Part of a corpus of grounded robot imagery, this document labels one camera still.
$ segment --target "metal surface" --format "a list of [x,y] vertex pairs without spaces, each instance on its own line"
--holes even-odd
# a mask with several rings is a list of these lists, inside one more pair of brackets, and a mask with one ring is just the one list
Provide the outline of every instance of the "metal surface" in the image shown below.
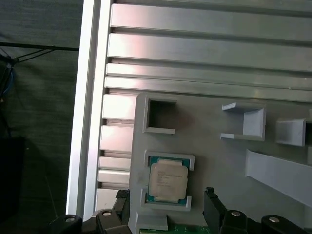
[[105,80],[105,87],[301,102],[311,102],[312,100],[311,91],[271,89],[263,87],[252,88],[241,85],[212,84],[177,80],[121,78],[107,76]]
[[103,183],[123,184],[127,187],[129,184],[129,172],[100,169],[97,180]]
[[311,24],[299,17],[125,4],[113,4],[111,20],[116,28],[310,42]]
[[134,120],[136,96],[105,94],[103,103],[102,118]]
[[161,5],[175,4],[178,6],[220,6],[230,9],[257,10],[282,10],[292,12],[311,12],[312,2],[309,0],[121,0],[120,2],[133,2],[145,4],[153,2]]
[[312,48],[225,40],[110,34],[108,56],[262,69],[312,70]]
[[[92,12],[90,6],[100,2]],[[114,173],[125,167],[116,168],[110,160],[130,158],[134,101],[143,90],[312,100],[309,0],[116,0],[111,8],[112,2],[85,1],[89,8],[81,43],[90,43],[80,45],[85,56],[79,56],[78,65],[67,200],[71,213],[78,197],[84,197],[84,208],[79,204],[88,218],[98,206],[96,190],[98,199],[114,200],[110,189],[127,186],[114,182],[119,177]],[[95,20],[99,14],[100,23]],[[98,36],[90,35],[91,29]],[[99,167],[111,172],[111,183],[98,183]],[[83,185],[85,174],[84,192],[78,183]]]
[[232,211],[232,212],[231,212],[231,215],[233,215],[233,216],[235,216],[235,217],[238,217],[238,216],[240,216],[240,212],[238,212],[238,211]]
[[88,219],[95,208],[97,171],[99,157],[99,139],[101,130],[102,99],[104,95],[105,64],[107,62],[107,42],[112,0],[101,1],[97,37],[97,52],[92,96],[89,149],[86,174],[86,192],[83,218]]
[[100,157],[98,167],[102,169],[130,171],[130,159],[129,158]]
[[102,126],[101,129],[101,150],[131,152],[133,128]]
[[69,162],[66,213],[83,215],[85,164],[88,149],[95,38],[98,33],[98,1],[84,1],[77,69],[72,143]]
[[97,189],[97,202],[95,210],[112,208],[115,201],[118,190],[113,189]]
[[270,217],[270,218],[269,218],[269,221],[271,221],[272,223],[278,223],[278,222],[279,222],[279,219],[276,218],[276,217]]
[[291,76],[287,73],[252,73],[233,69],[212,69],[183,67],[165,67],[161,65],[134,65],[109,63],[107,75],[113,77],[153,78],[165,80],[182,80],[217,84],[236,84],[281,89],[312,90],[309,76]]

